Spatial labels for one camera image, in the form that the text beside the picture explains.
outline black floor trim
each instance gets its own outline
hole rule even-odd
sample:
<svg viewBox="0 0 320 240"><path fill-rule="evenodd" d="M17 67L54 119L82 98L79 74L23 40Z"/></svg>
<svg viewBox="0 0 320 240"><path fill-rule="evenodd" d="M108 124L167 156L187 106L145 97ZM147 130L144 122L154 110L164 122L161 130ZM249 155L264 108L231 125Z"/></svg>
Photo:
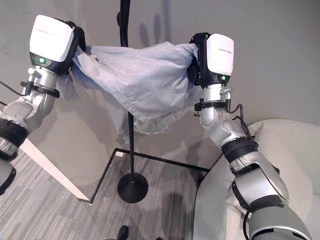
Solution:
<svg viewBox="0 0 320 240"><path fill-rule="evenodd" d="M81 198L76 198L76 199L78 199L78 200L81 201L81 202L85 202L85 203L89 203L89 204L92 204L92 203L94 202L94 199L96 198L96 195L97 195L97 193L98 193L98 190L99 190L99 188L100 188L100 186L101 186L101 184L102 184L102 181L104 180L104 178L105 178L105 176L106 176L106 174L107 174L107 171L108 171L108 169L109 169L109 167L110 167L111 162L112 162L113 159L114 159L114 156L115 156L116 152L117 152L117 148L115 148L115 149L113 150L113 152L112 152L112 154L111 154L111 157L110 157L110 159L109 159L109 162L108 162L108 164L106 165L106 167L105 167L105 169L104 169L104 171L103 171L103 174L102 174L102 176L101 176L101 178L100 178L100 180L99 180L98 185L96 186L96 189L95 189L94 194L92 195L91 199L90 199L90 200L84 200L84 199L81 199Z"/></svg>
<svg viewBox="0 0 320 240"><path fill-rule="evenodd" d="M125 153L125 154L130 154L129 150L125 150L125 149L121 149L121 148L116 148L116 150L119 151L119 152ZM139 156L139 157L143 157L143 158L147 158L147 159L156 160L156 161L167 163L167 164L172 164L172 165L177 165L177 166L180 166L180 167L185 167L185 168L189 168L189 169L203 171L203 172L206 172L206 173L210 172L210 169L208 169L208 168L195 166L195 165L191 165L191 164L186 164L186 163L182 163L182 162L178 162L178 161L172 161L172 160L161 158L161 157L157 157L157 156L151 156L151 155L147 155L147 154L143 154L143 153L139 153L139 152L134 152L134 155L135 156Z"/></svg>
<svg viewBox="0 0 320 240"><path fill-rule="evenodd" d="M106 165L105 169L104 169L104 172L99 180L99 183L94 191L94 194L92 195L91 199L90 200L84 200L84 199L81 199L81 198L76 198L77 200L79 200L80 202L85 202L85 203L89 203L89 204L92 204L94 202L94 199L98 193L98 190L102 184L102 181L104 180L106 174L107 174L107 171L110 167L110 164L112 163L113 159L114 159L114 156L116 154L116 152L122 152L122 153L125 153L125 154L130 154L130 151L129 150L125 150L125 149L122 149L122 148L115 148L112 152L112 155L109 159L109 162L108 164ZM159 162L163 162L163 163L167 163L167 164L172 164L172 165L176 165L176 166L180 166L180 167L184 167L184 168L188 168L188 169L193 169L193 170L198 170L198 171L202 171L202 172L210 172L210 169L208 168L204 168L204 167L200 167L200 166L195 166L195 165L191 165L191 164L186 164L186 163L182 163L182 162L178 162L178 161L172 161L172 160L169 160L169 159L165 159L165 158L161 158L161 157L157 157L157 156L151 156L151 155L147 155L147 154L143 154L143 153L139 153L139 152L134 152L134 155L135 156L139 156L139 157L142 157L142 158L147 158L147 159L152 159L152 160L155 160L155 161L159 161Z"/></svg>

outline round black base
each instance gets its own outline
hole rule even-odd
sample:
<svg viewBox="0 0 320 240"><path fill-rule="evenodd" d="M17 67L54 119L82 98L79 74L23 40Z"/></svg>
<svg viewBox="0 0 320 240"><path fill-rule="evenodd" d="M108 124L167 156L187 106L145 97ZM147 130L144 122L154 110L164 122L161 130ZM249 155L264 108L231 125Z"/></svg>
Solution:
<svg viewBox="0 0 320 240"><path fill-rule="evenodd" d="M120 198L129 204L140 202L148 193L148 182L144 176L134 173L132 179L131 173L124 175L118 184L118 194Z"/></svg>

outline green indicator light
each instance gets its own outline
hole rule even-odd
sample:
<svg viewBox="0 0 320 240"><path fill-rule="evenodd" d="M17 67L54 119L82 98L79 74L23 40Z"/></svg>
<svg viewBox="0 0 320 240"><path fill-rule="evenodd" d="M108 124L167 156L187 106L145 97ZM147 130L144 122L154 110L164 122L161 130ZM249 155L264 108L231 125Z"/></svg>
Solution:
<svg viewBox="0 0 320 240"><path fill-rule="evenodd" d="M40 62L41 64L45 64L46 61L47 61L47 60L46 60L45 58L43 58L43 57L39 58L39 62Z"/></svg>

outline white armchair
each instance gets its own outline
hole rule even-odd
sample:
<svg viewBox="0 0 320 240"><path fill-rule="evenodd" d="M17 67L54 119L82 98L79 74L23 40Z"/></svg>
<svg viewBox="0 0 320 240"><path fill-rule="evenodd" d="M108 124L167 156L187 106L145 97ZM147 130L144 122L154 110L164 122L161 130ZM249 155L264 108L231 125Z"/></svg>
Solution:
<svg viewBox="0 0 320 240"><path fill-rule="evenodd" d="M289 194L289 206L305 222L312 238L320 239L320 126L272 119L250 130L258 150L277 168ZM230 196L233 180L221 157L201 183L195 202L194 240L244 240L243 211Z"/></svg>

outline black shoe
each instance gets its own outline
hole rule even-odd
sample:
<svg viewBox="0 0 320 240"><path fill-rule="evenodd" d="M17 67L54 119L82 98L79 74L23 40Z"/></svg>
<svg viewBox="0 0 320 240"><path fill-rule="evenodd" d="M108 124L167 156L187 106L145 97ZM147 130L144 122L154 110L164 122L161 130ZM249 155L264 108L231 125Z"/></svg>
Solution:
<svg viewBox="0 0 320 240"><path fill-rule="evenodd" d="M116 240L127 240L129 236L129 228L125 225L120 227Z"/></svg>

